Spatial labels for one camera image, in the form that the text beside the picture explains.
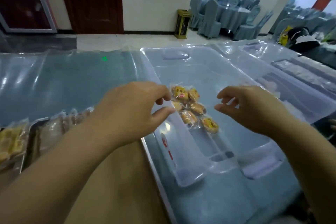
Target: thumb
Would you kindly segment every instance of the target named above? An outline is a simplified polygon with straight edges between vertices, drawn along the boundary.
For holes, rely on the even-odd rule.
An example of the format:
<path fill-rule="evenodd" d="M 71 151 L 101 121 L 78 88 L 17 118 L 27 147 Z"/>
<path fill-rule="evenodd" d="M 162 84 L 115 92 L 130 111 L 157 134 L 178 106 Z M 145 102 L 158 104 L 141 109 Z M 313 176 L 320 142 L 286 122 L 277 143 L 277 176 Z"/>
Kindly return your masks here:
<path fill-rule="evenodd" d="M 169 115 L 175 112 L 174 107 L 163 107 L 153 113 L 152 126 L 155 129 L 164 122 Z"/>
<path fill-rule="evenodd" d="M 227 104 L 217 104 L 214 106 L 215 110 L 218 112 L 224 113 L 231 118 L 233 118 L 237 114 L 237 108 L 227 105 Z"/>

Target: brown cardboard surface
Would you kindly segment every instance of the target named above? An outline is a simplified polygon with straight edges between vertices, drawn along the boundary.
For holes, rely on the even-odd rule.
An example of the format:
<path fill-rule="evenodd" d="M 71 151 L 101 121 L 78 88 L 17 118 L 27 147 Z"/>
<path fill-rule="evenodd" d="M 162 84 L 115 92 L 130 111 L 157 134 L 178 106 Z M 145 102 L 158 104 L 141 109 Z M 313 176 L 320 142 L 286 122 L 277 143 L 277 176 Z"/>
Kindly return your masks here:
<path fill-rule="evenodd" d="M 89 178 L 65 224 L 169 223 L 140 141 L 119 148 Z"/>

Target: white tile floor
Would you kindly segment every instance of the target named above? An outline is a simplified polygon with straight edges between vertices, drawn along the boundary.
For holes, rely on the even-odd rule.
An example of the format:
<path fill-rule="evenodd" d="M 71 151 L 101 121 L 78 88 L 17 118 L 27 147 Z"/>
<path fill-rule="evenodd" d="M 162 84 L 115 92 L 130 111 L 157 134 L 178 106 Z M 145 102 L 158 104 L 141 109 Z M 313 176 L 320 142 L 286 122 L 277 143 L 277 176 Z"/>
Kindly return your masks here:
<path fill-rule="evenodd" d="M 171 47 L 185 44 L 210 44 L 229 41 L 225 36 L 207 39 L 188 30 L 187 39 L 177 39 L 174 35 L 77 35 L 77 49 L 84 51 L 113 51 L 132 46 L 139 50 L 142 47 Z"/>

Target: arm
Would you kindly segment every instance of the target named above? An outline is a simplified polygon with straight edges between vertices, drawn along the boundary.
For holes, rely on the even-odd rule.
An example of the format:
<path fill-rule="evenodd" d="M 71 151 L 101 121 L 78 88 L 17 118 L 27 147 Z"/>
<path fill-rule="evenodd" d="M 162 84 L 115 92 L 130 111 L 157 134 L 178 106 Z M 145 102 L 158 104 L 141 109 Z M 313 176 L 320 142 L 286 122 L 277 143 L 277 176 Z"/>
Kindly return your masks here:
<path fill-rule="evenodd" d="M 292 116 L 257 86 L 229 86 L 215 109 L 246 128 L 271 137 L 286 154 L 320 224 L 336 223 L 336 149 L 313 127 Z"/>
<path fill-rule="evenodd" d="M 140 139 L 175 111 L 156 102 L 170 92 L 153 82 L 133 82 L 107 93 L 93 114 L 0 195 L 2 223 L 63 223 L 95 168 L 116 148 Z"/>

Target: person's right hand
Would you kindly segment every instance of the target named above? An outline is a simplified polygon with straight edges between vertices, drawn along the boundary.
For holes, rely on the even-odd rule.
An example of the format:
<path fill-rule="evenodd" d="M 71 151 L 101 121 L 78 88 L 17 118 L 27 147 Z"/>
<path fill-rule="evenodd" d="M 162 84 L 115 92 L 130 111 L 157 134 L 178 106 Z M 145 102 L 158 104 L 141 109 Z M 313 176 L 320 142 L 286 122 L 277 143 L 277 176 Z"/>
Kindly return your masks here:
<path fill-rule="evenodd" d="M 215 109 L 255 133 L 274 137 L 279 130 L 299 122 L 279 99 L 258 86 L 228 86 L 217 98 L 222 99 Z"/>

